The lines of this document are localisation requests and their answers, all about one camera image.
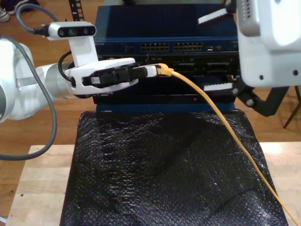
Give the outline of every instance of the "black metal stand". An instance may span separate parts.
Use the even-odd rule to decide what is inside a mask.
[[[299,88],[298,86],[295,86],[295,90],[296,90],[296,94],[297,94],[297,98],[298,98],[298,105],[296,106],[296,108],[294,109],[293,113],[291,114],[291,116],[288,118],[288,120],[286,121],[285,125],[284,125],[284,129],[288,126],[288,124],[291,122],[291,120],[293,119],[293,117],[297,114],[297,112],[299,111],[300,107],[301,107],[301,96],[300,96],[300,92],[299,92]]]

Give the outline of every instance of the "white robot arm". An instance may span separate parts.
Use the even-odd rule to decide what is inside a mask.
[[[301,84],[301,1],[226,0],[198,20],[206,24],[237,13],[242,79],[250,87]]]
[[[59,37],[58,34],[63,34],[62,31],[76,31],[84,34],[84,30],[92,29],[92,33],[73,37]],[[155,66],[135,67],[133,58],[113,59],[98,61],[93,35],[95,27],[88,22],[54,22],[49,28],[49,40],[68,39],[76,67],[67,69],[69,63],[62,64],[63,73],[70,78],[70,82],[66,80],[59,72],[58,64],[45,65],[36,68],[36,72],[45,85],[52,101],[60,98],[70,99],[76,98],[74,95],[100,94],[109,93],[130,87],[138,82],[137,79],[126,77],[126,81],[107,81],[107,85],[100,80],[100,75],[108,72],[109,69],[114,69],[117,72],[118,68],[131,65],[129,72],[141,72],[143,77],[156,76],[157,71]],[[22,45],[25,52],[29,56],[31,62],[32,55],[30,50]],[[25,58],[10,41],[1,39],[0,48],[7,53],[1,55],[0,68],[4,69],[4,73],[0,79],[0,95],[1,98],[1,113],[0,122],[5,119],[20,120],[32,116],[38,110],[48,105],[47,100],[40,89],[37,81],[25,61]]]

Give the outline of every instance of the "shoe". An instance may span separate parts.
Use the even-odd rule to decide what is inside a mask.
[[[10,15],[5,9],[0,8],[0,22],[7,22],[10,19]]]
[[[37,0],[2,0],[1,7],[4,8],[8,14],[12,15],[16,13],[19,6],[26,3],[40,5]]]

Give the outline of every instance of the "camera lens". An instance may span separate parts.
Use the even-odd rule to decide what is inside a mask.
[[[70,29],[68,30],[68,35],[69,35],[69,36],[75,36],[76,34],[77,34],[77,30],[76,30],[76,29],[70,28]]]
[[[63,30],[60,30],[60,31],[58,32],[58,35],[59,35],[60,37],[64,37],[65,33],[64,33]]]

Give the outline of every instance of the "black bubble wrap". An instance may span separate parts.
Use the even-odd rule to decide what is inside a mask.
[[[226,119],[272,184],[242,111]],[[61,226],[275,226],[283,210],[214,113],[82,114]]]

